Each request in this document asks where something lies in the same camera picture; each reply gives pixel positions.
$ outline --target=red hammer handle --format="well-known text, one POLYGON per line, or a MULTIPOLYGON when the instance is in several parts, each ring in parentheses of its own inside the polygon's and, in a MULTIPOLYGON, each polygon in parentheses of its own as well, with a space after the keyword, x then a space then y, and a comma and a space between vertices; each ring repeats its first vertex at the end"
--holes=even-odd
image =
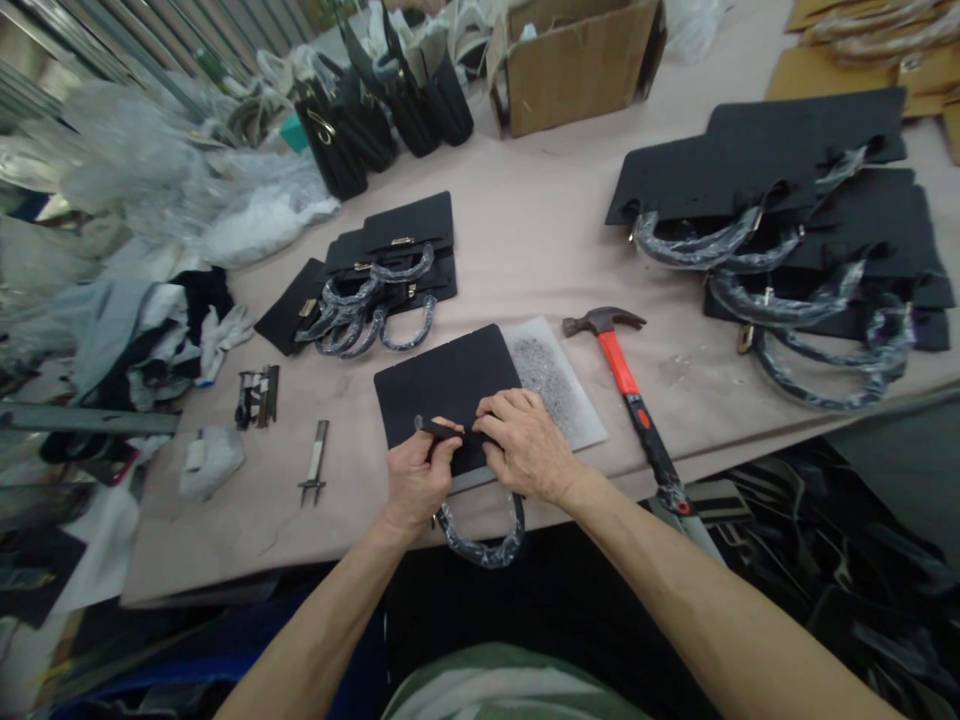
POLYGON ((621 395, 639 395, 640 389, 637 387, 637 381, 633 379, 633 373, 630 372, 630 366, 627 365, 626 358, 623 357, 623 350, 620 349, 620 342, 617 340, 617 334, 613 331, 600 333, 597 335, 600 341, 600 347, 603 348, 607 356, 607 362, 613 370, 613 377, 617 381, 617 387, 620 388, 621 395))

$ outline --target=gray cloth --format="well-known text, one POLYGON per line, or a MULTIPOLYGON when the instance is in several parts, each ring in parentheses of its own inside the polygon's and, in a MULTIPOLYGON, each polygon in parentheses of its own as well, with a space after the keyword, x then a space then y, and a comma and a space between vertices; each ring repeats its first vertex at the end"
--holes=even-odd
POLYGON ((134 338, 140 310, 156 283, 148 280, 95 280, 67 288, 50 301, 50 313, 77 341, 73 383, 79 405, 103 380, 134 338))

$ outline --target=left hand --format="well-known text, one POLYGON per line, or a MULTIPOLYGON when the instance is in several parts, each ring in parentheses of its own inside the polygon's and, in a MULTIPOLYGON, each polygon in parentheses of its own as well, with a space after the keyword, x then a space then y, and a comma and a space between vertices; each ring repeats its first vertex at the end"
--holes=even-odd
MULTIPOLYGON (((434 422, 464 432, 462 425, 436 417, 434 422)), ((390 469, 390 498, 384 508, 384 518, 393 528, 417 535, 440 507, 450 492, 453 479, 450 461, 463 440, 452 438, 438 443, 430 453, 436 438, 418 430, 413 437, 387 453, 390 469)))

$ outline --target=right hand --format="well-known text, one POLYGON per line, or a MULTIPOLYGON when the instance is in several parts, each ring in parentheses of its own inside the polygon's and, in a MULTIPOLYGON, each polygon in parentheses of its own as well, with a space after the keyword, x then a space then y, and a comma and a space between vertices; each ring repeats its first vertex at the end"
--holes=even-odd
POLYGON ((474 432, 495 440, 484 443, 487 465, 511 492, 560 505, 567 490, 586 470, 570 450, 543 400, 530 390, 501 390, 477 408, 474 432))

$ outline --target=hammer head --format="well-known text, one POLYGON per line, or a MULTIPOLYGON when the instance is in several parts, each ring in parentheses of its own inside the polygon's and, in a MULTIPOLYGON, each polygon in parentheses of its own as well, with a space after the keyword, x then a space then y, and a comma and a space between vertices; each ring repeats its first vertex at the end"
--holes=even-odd
POLYGON ((622 308, 595 308, 580 319, 567 318, 564 320, 563 334, 567 337, 573 337, 581 330, 590 330, 594 335, 599 335, 603 332, 612 332, 616 323, 629 325, 640 330, 647 324, 647 321, 622 308))

